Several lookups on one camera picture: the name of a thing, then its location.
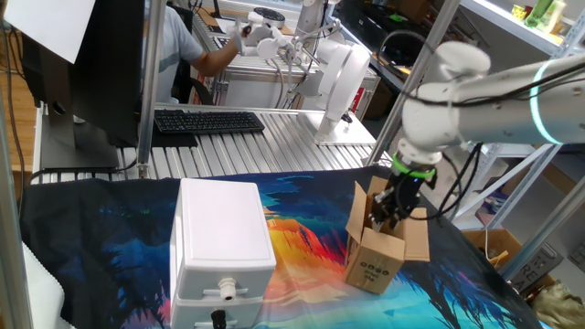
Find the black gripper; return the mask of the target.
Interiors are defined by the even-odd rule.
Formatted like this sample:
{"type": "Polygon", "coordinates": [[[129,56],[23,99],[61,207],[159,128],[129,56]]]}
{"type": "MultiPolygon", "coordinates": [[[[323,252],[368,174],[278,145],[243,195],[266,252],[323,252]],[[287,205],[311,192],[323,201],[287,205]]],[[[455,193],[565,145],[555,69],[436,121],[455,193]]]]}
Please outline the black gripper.
{"type": "Polygon", "coordinates": [[[372,228],[376,232],[384,225],[394,229],[401,218],[407,218],[420,202],[420,187],[423,184],[427,184],[425,178],[391,175],[387,190],[373,195],[369,215],[372,228]]]}

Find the person's hand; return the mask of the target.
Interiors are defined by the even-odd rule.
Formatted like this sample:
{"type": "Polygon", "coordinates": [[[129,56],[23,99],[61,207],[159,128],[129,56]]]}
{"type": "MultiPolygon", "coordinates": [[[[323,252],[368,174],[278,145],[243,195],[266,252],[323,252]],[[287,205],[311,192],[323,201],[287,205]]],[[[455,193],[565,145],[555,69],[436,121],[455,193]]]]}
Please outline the person's hand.
{"type": "Polygon", "coordinates": [[[248,27],[243,27],[240,21],[237,21],[229,31],[230,39],[235,44],[235,47],[239,53],[243,48],[245,48],[245,40],[248,34],[248,27]]]}

